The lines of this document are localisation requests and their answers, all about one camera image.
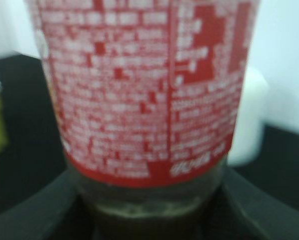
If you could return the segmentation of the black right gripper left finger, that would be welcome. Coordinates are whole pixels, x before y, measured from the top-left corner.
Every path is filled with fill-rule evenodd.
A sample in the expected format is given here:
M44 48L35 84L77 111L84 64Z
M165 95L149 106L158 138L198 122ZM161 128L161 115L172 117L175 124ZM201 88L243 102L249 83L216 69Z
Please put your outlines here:
M67 172L0 214L0 240L91 240L94 227Z

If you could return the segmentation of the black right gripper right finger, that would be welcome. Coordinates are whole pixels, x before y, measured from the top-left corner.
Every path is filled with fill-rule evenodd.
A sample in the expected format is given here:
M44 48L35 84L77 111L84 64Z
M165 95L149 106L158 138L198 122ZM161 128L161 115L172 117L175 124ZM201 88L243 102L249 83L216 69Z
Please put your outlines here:
M211 240L299 240L299 211L264 193L231 168L226 170L212 206Z

